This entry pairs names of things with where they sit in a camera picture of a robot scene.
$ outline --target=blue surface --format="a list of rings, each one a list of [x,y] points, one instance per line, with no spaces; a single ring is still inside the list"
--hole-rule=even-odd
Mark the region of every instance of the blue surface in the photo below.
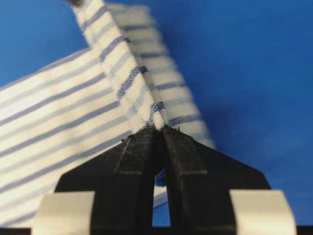
[[[217,148],[263,171],[297,224],[313,224],[313,1],[115,2],[151,7]],[[0,11],[0,86],[87,46],[61,0],[2,0]],[[166,206],[154,225],[169,225]]]

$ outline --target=white tape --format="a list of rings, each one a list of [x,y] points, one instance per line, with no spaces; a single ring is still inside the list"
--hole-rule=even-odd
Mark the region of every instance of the white tape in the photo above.
[[[94,191],[46,194],[32,235],[89,235],[93,199]]]
[[[237,235],[296,235],[295,219],[280,190],[231,189]]]

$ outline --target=striped fabric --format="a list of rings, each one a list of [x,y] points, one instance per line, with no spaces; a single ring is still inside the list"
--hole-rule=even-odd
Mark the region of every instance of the striped fabric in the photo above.
[[[147,7],[73,10],[90,47],[0,88],[0,227],[30,227],[63,173],[147,125],[214,147]]]

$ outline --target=black clamp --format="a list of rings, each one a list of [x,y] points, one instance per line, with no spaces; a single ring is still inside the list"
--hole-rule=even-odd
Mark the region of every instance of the black clamp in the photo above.
[[[170,228],[153,228],[154,177],[165,169]],[[65,173],[55,192],[95,191],[91,235],[236,235],[230,189],[270,189],[263,173],[165,126],[123,142]],[[30,234],[2,229],[2,234]],[[297,227],[313,235],[313,226]]]

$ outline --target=blue and white striped fabric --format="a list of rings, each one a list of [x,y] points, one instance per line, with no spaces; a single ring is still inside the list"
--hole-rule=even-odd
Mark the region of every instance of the blue and white striped fabric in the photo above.
[[[90,47],[0,89],[0,227],[30,227],[63,173],[146,125],[214,147],[147,7],[73,10]]]

